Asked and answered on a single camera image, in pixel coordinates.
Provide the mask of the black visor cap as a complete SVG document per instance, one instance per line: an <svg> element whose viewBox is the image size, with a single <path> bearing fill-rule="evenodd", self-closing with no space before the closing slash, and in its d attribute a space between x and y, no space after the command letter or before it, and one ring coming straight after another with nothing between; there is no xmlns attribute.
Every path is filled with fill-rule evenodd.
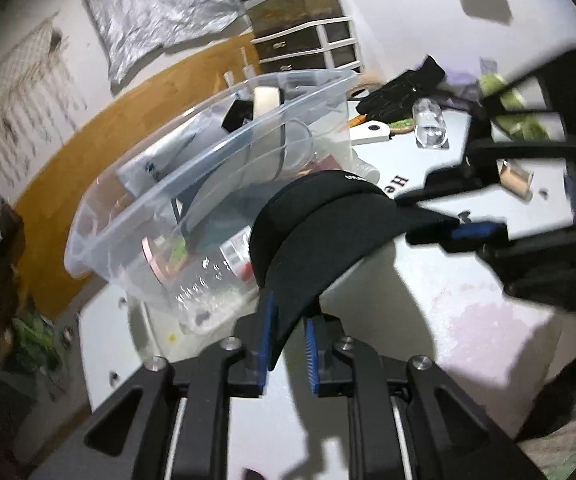
<svg viewBox="0 0 576 480"><path fill-rule="evenodd" d="M305 310L351 266L411 232L449 231L454 217L399 206L356 174L326 170L279 190L260 210L249 238L252 272L271 309L261 351L272 370Z"/></svg>

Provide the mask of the clear jar with sticks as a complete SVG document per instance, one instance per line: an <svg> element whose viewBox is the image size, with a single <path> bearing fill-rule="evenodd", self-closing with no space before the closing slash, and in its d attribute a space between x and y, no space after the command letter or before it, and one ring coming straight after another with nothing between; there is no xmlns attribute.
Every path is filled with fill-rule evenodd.
<svg viewBox="0 0 576 480"><path fill-rule="evenodd" d="M531 190L533 172L507 159L499 160L497 167L501 187L518 200L525 203L530 202L533 196Z"/></svg>

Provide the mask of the clear glass cup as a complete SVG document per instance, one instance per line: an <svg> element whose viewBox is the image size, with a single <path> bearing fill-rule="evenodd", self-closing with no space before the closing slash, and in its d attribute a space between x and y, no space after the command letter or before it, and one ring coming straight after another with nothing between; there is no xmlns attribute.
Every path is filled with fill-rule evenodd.
<svg viewBox="0 0 576 480"><path fill-rule="evenodd" d="M432 99L417 100L412 108L415 136L421 148L444 148L448 137L440 105Z"/></svg>

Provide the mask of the green cloth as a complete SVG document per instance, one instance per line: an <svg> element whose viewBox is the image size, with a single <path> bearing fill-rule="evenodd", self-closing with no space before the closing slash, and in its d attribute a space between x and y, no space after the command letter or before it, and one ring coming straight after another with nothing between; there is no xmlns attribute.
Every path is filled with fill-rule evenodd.
<svg viewBox="0 0 576 480"><path fill-rule="evenodd" d="M507 81L496 73L481 75L478 83L482 96L489 96L507 86ZM524 110L527 105L526 100L517 90L504 93L500 100L505 110ZM546 141L550 138L544 127L531 114L498 116L494 124L505 136L515 142Z"/></svg>

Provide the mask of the white cutting board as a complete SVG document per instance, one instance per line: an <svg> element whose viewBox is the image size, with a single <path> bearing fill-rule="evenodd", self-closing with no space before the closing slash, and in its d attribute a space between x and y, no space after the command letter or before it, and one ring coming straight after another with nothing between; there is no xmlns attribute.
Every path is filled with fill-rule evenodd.
<svg viewBox="0 0 576 480"><path fill-rule="evenodd" d="M387 124L369 120L366 115L358 115L350 120L349 133L353 146L387 142L391 138L391 129Z"/></svg>

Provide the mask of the black glove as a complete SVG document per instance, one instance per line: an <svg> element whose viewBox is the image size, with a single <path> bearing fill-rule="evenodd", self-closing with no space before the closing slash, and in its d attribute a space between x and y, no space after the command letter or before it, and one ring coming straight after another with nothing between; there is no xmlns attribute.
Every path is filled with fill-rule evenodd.
<svg viewBox="0 0 576 480"><path fill-rule="evenodd" d="M378 122L398 122L409 118L414 103L431 96L444 78L445 70L428 55L416 70L406 70L361 99L356 111L368 120Z"/></svg>

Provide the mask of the purple cloth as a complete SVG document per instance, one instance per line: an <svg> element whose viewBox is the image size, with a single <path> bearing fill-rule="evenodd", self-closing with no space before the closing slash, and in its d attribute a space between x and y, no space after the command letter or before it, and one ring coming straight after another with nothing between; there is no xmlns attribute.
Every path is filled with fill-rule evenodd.
<svg viewBox="0 0 576 480"><path fill-rule="evenodd" d="M459 99L470 102L479 102L482 98L479 79L471 73L460 70L446 70L441 88Z"/></svg>

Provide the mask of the clear plastic storage bin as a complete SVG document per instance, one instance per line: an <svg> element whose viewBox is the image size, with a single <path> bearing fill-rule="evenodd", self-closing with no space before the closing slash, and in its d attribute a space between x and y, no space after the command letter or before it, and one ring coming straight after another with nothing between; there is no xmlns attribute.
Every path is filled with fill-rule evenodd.
<svg viewBox="0 0 576 480"><path fill-rule="evenodd" d="M297 70L252 77L177 116L128 150L83 194L64 267L95 273L148 307L180 317L142 249L186 238L192 252L225 242L283 186L332 155L348 169L346 96L352 70ZM284 104L253 119L253 89L281 88Z"/></svg>

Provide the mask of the white drawer cabinet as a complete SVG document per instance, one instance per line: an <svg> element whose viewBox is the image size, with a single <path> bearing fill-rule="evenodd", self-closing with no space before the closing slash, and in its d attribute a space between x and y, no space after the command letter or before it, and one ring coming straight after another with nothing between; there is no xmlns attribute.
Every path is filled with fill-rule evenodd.
<svg viewBox="0 0 576 480"><path fill-rule="evenodd" d="M363 60L350 18L325 18L253 39L263 73L292 70L353 70Z"/></svg>

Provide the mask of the glass fish tank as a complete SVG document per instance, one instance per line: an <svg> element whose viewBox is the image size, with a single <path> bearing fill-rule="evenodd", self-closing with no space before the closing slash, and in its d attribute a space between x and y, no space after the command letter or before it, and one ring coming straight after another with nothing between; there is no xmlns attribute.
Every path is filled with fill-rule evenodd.
<svg viewBox="0 0 576 480"><path fill-rule="evenodd" d="M282 30L325 18L341 18L339 0L240 0L256 36L267 36Z"/></svg>

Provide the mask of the silver foil sheet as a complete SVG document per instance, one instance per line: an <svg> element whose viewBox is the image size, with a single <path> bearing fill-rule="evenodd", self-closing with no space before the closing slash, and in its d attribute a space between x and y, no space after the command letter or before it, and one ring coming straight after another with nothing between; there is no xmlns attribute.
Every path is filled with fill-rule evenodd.
<svg viewBox="0 0 576 480"><path fill-rule="evenodd" d="M158 50L215 36L239 18L234 0L84 0L119 87Z"/></svg>

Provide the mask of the macrame wall hanging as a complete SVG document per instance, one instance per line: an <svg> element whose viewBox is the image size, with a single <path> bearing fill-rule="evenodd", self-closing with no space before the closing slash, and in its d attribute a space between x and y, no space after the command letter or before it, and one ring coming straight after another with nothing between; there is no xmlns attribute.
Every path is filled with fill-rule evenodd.
<svg viewBox="0 0 576 480"><path fill-rule="evenodd" d="M79 129L87 102L50 16L0 60L0 194L12 202Z"/></svg>

